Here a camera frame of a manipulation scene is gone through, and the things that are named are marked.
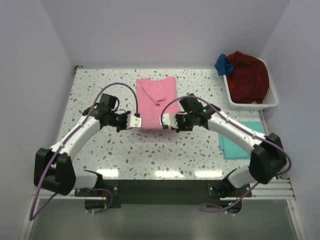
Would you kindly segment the pink t shirt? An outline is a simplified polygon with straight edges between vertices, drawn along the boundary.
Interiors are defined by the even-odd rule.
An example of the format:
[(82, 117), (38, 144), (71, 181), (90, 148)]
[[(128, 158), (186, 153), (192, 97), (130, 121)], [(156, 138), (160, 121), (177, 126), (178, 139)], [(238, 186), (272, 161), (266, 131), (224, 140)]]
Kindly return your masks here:
[(138, 113), (144, 130), (161, 130), (160, 116), (164, 107), (177, 98), (176, 78), (161, 80), (141, 78), (136, 80)]

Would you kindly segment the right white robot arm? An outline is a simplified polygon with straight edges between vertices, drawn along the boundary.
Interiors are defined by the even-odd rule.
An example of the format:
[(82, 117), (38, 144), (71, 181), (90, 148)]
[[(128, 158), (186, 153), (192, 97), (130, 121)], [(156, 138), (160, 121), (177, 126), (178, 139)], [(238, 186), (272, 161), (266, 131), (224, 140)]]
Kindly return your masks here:
[(177, 132), (192, 131), (194, 126), (203, 127), (228, 138), (249, 155), (247, 166), (234, 169), (225, 176), (222, 189), (227, 196), (235, 196), (247, 184), (268, 184), (288, 165), (281, 138), (275, 133), (266, 135), (252, 130), (193, 94), (178, 100), (184, 113), (175, 115), (174, 129)]

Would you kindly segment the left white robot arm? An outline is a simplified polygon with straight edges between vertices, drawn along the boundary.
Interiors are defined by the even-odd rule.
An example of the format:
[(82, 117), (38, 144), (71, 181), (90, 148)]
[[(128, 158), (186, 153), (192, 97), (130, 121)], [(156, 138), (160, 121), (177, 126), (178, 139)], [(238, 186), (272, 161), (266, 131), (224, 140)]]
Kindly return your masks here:
[(64, 196), (76, 189), (86, 189), (92, 196), (99, 196), (104, 190), (102, 177), (95, 171), (77, 172), (73, 162), (102, 128), (114, 127), (117, 132), (130, 128), (135, 115), (131, 111), (118, 113), (117, 103), (117, 97), (103, 94), (99, 102), (82, 113), (66, 136), (49, 148), (40, 148), (35, 154), (33, 184)]

